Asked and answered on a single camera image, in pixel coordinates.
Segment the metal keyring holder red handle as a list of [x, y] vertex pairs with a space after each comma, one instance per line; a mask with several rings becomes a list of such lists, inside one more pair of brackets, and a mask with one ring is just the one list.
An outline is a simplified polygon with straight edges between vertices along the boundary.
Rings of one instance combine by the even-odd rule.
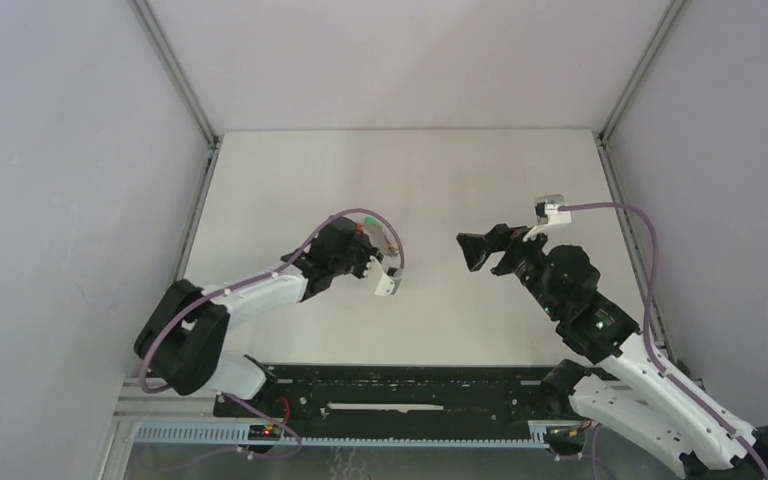
[[371, 245], [384, 256], [397, 258], [401, 253], [401, 248], [390, 230], [378, 219], [379, 224], [376, 226], [365, 225], [364, 218], [358, 222], [358, 226], [369, 238]]

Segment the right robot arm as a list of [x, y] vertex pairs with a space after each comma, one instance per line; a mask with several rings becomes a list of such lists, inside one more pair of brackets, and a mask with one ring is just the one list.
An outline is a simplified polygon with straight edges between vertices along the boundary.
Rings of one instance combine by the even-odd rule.
[[575, 245], [543, 250], [548, 238], [527, 227], [494, 226], [456, 241], [472, 272], [502, 255], [495, 276], [514, 275], [555, 322], [573, 352], [616, 377], [636, 399], [571, 360], [542, 383], [553, 407], [568, 407], [623, 436], [681, 479], [767, 479], [768, 426], [728, 412], [663, 354], [641, 326], [602, 295], [600, 273]]

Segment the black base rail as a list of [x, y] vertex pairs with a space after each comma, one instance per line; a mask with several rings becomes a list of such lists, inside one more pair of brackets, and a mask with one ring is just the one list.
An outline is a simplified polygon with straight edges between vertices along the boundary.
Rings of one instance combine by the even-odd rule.
[[542, 387], [547, 367], [272, 364], [252, 400], [301, 437], [579, 438], [595, 421]]

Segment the electronics board with leds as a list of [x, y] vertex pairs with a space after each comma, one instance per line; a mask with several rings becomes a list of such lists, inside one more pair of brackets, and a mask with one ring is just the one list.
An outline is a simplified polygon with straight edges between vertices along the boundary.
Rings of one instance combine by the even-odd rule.
[[250, 441], [277, 441], [282, 438], [283, 432], [276, 425], [251, 425], [248, 429], [247, 439]]

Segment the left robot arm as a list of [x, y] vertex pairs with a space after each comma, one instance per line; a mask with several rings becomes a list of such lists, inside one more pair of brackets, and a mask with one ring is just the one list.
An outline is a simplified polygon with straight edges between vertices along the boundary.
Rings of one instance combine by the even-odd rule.
[[254, 399], [273, 382], [265, 366], [225, 349], [236, 327], [279, 307], [309, 300], [333, 280], [350, 275], [377, 281], [380, 296], [396, 289], [402, 267], [397, 234], [382, 220], [329, 218], [272, 269], [222, 287], [199, 287], [182, 279], [171, 284], [134, 342], [140, 374], [155, 374], [163, 388], [187, 396], [202, 389]]

